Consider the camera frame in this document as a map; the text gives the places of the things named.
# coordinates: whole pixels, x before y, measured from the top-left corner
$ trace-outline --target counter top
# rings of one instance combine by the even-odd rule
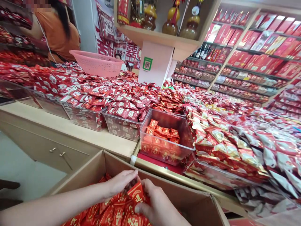
[[[49,128],[67,136],[85,141],[99,149],[105,149],[115,155],[131,158],[131,155],[137,145],[137,142],[115,136],[108,132],[108,129],[97,132],[78,125],[74,125],[70,120],[47,113],[42,109],[15,102],[12,104],[0,106],[1,113],[9,113],[13,116],[26,119],[43,127]]]

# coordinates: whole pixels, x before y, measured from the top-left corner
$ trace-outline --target wooden counter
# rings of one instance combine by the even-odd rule
[[[0,106],[0,130],[32,159],[67,173],[101,149],[129,162],[137,145],[107,129],[90,130],[20,102]]]

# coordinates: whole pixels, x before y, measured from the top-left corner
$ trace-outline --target cardboard box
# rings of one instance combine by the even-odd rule
[[[281,53],[281,57],[285,57],[285,58],[288,58],[289,54],[294,51],[294,49],[296,49],[296,47],[300,44],[300,41],[298,40],[295,40],[292,42],[292,44],[285,50]]]
[[[259,51],[272,34],[272,31],[263,31],[254,45],[251,47],[251,50]]]
[[[294,17],[287,17],[282,24],[277,28],[277,32],[279,33],[284,33],[285,31],[288,30],[288,28],[292,25],[294,22],[295,18]]]
[[[235,30],[235,32],[232,35],[232,37],[231,37],[230,41],[228,42],[227,46],[233,47],[236,44],[236,42],[239,39],[239,37],[241,36],[241,34],[242,34],[242,30],[241,29]]]
[[[258,28],[263,19],[266,17],[266,15],[267,13],[259,12],[250,28]]]
[[[230,30],[228,31],[227,35],[225,36],[225,38],[223,39],[223,41],[221,43],[222,45],[226,46],[228,44],[228,42],[230,41],[232,35],[234,34],[234,31],[235,31],[235,29],[230,28]]]
[[[211,34],[211,31],[212,31],[213,27],[214,27],[214,24],[211,24],[210,27],[209,27],[209,29],[208,29],[208,32],[206,34],[205,41],[208,40],[209,35]]]
[[[275,42],[275,40],[279,37],[278,34],[272,34],[267,41],[265,42],[265,44],[263,45],[263,47],[259,50],[260,52],[265,53],[270,47],[271,45]]]
[[[268,14],[260,25],[260,29],[266,30],[276,18],[276,14]]]
[[[253,55],[252,58],[247,63],[247,65],[244,67],[244,69],[251,70],[252,66],[257,61],[258,57],[259,57],[259,55]]]
[[[227,64],[232,66],[236,62],[236,60],[240,56],[240,54],[241,54],[241,51],[235,50]]]
[[[285,16],[277,16],[273,22],[271,23],[271,25],[268,27],[267,30],[269,31],[276,31],[276,29],[279,27],[279,25],[282,23],[282,21],[284,20]]]
[[[221,44],[224,38],[226,37],[228,31],[230,30],[231,26],[227,24],[223,24],[220,28],[219,32],[217,33],[217,36],[214,40],[214,43]]]
[[[282,45],[282,43],[287,39],[287,37],[279,36],[276,38],[276,40],[273,42],[271,47],[266,51],[266,54],[273,55],[274,52]]]
[[[223,64],[230,52],[230,48],[223,48],[215,62]]]
[[[295,38],[288,37],[280,46],[279,48],[274,52],[275,56],[281,56],[283,52],[285,52],[295,41]]]
[[[211,31],[211,33],[210,33],[208,39],[207,39],[207,42],[211,42],[211,43],[214,42],[214,39],[216,38],[216,36],[217,36],[217,34],[218,34],[220,28],[221,28],[221,26],[220,26],[220,25],[217,25],[217,24],[215,24],[215,25],[213,26],[212,31]]]
[[[72,191],[97,183],[105,173],[116,176],[124,170],[134,169],[137,168],[106,151],[100,151],[80,169],[63,178],[47,195]],[[142,180],[150,179],[154,185],[161,187],[172,204],[183,212],[183,216],[192,226],[198,226],[200,222],[207,225],[229,226],[218,201],[209,193],[184,187],[140,169],[138,175]]]
[[[245,36],[242,38],[241,42],[238,44],[238,48],[242,48],[245,46],[245,44],[247,43],[247,41],[249,40],[249,38],[251,37],[251,35],[253,34],[254,31],[247,31],[247,33],[245,34]]]
[[[273,62],[271,62],[266,70],[266,74],[271,74],[282,62],[283,60],[281,59],[276,59]]]
[[[243,49],[246,50],[250,49],[260,34],[261,34],[260,32],[254,31],[251,37],[248,39],[247,43],[244,45]]]
[[[295,30],[300,26],[301,21],[296,20],[295,22],[293,22],[293,24],[287,29],[287,31],[285,32],[285,34],[287,35],[293,35],[293,33],[295,32]]]
[[[294,31],[293,33],[294,36],[301,36],[301,25]]]

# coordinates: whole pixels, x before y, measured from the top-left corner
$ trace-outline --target drawer handle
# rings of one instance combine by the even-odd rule
[[[52,148],[51,150],[49,150],[49,152],[53,153],[53,151],[55,151],[56,148]]]

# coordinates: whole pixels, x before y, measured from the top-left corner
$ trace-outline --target wooden cabinet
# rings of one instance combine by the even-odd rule
[[[33,160],[66,173],[70,173],[82,166],[89,159],[88,154],[5,122],[0,122],[0,130],[10,137]]]

